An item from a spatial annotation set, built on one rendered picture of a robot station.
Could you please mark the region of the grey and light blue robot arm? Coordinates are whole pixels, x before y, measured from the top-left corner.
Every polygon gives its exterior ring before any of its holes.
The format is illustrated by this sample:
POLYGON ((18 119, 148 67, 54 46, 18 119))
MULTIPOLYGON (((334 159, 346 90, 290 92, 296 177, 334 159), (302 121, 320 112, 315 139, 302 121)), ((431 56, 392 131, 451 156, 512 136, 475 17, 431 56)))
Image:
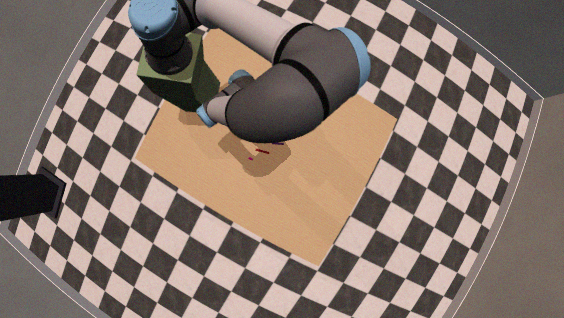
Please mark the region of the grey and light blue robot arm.
POLYGON ((220 123, 252 143, 308 134, 355 96, 370 74, 366 45, 352 30, 294 25, 246 0, 131 0, 128 17, 147 63, 162 75, 187 68, 193 50, 185 35, 201 24, 272 63, 257 79, 235 71, 229 86, 196 110, 208 128, 220 123))

